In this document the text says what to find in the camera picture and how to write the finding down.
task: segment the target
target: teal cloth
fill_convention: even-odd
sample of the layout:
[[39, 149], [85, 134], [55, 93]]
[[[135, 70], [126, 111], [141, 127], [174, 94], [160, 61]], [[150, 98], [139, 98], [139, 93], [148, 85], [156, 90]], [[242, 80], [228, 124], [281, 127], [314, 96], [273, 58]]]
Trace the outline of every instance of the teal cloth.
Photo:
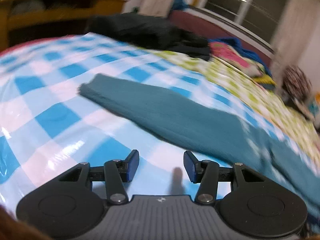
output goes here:
[[320, 178], [285, 142], [271, 138], [263, 129], [172, 90], [102, 74], [82, 84], [79, 91], [172, 144], [250, 166], [301, 196], [309, 214], [319, 217]]

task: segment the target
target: black jacket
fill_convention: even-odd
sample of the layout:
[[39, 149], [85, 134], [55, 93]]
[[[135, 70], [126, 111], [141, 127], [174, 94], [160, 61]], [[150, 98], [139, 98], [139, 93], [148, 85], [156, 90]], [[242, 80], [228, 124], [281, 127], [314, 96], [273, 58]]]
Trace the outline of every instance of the black jacket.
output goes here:
[[86, 31], [146, 49], [171, 50], [204, 60], [210, 58], [207, 39], [179, 29], [161, 17], [136, 13], [94, 16], [89, 19]]

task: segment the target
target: window frame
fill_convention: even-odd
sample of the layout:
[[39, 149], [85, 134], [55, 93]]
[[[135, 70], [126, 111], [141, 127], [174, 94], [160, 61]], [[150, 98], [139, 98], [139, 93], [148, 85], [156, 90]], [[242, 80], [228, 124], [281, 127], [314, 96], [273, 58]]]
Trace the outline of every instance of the window frame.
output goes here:
[[[197, 6], [195, 6], [195, 7], [199, 8], [199, 9], [201, 9], [201, 10], [204, 10], [204, 11], [207, 12], [207, 13], [212, 14], [213, 16], [215, 16], [215, 17], [217, 17], [217, 18], [220, 18], [220, 19], [222, 19], [222, 20], [225, 21], [225, 22], [228, 22], [229, 24], [235, 26], [235, 27], [238, 28], [238, 29], [243, 30], [244, 32], [247, 32], [248, 34], [250, 34], [251, 36], [255, 37], [257, 40], [259, 40], [260, 42], [262, 42], [263, 44], [265, 44], [265, 45], [268, 46], [269, 48], [272, 48], [272, 46], [271, 46], [270, 44], [272, 44], [272, 41], [273, 41], [273, 39], [274, 39], [274, 36], [275, 36], [275, 34], [276, 34], [276, 32], [277, 32], [277, 28], [278, 28], [278, 26], [281, 24], [282, 16], [281, 16], [281, 18], [280, 18], [280, 20], [279, 20], [279, 22], [278, 22], [278, 25], [277, 25], [277, 28], [276, 28], [275, 32], [273, 33], [273, 35], [272, 35], [272, 37], [271, 37], [271, 39], [270, 39], [270, 43], [268, 43], [268, 42], [266, 42], [265, 40], [263, 40], [262, 38], [260, 38], [258, 35], [254, 34], [253, 32], [249, 31], [248, 29], [244, 28], [244, 27], [241, 25], [242, 22], [243, 22], [243, 20], [244, 20], [244, 18], [245, 18], [245, 16], [246, 16], [246, 14], [247, 14], [247, 12], [248, 12], [248, 10], [249, 10], [249, 7], [250, 7], [250, 5], [251, 5], [251, 3], [252, 3], [252, 0], [247, 0], [247, 2], [242, 2], [242, 3], [241, 3], [241, 6], [240, 6], [240, 8], [239, 8], [239, 10], [238, 10], [238, 13], [236, 14], [236, 18], [235, 18], [234, 21], [231, 21], [231, 20], [229, 20], [229, 19], [221, 16], [221, 15], [218, 14], [218, 13], [212, 12], [212, 11], [204, 8], [204, 6], [206, 5], [207, 1], [208, 1], [208, 0], [199, 0], [198, 3], [197, 3]], [[286, 4], [285, 7], [284, 7], [284, 10], [283, 10], [284, 12], [286, 11], [286, 8], [287, 8], [287, 5], [288, 5], [288, 1], [289, 1], [289, 0], [287, 0], [287, 4]]]

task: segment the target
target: metal screw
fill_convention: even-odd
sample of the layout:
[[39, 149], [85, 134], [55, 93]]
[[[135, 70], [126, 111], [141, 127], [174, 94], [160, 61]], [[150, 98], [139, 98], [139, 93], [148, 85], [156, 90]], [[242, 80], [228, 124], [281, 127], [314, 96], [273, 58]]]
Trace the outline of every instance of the metal screw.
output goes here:
[[198, 200], [204, 203], [210, 202], [213, 200], [213, 196], [211, 196], [210, 194], [201, 194], [198, 196]]
[[111, 195], [110, 199], [113, 202], [121, 202], [125, 200], [125, 195], [121, 194], [121, 193], [115, 193], [113, 195]]

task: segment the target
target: wooden headboard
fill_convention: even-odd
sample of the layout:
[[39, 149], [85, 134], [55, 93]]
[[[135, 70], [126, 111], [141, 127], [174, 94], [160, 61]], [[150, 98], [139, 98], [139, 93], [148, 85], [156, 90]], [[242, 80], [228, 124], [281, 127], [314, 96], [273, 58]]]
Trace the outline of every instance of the wooden headboard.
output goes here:
[[121, 13], [127, 0], [36, 0], [43, 9], [13, 14], [30, 0], [0, 1], [0, 51], [41, 38], [83, 34], [92, 15]]

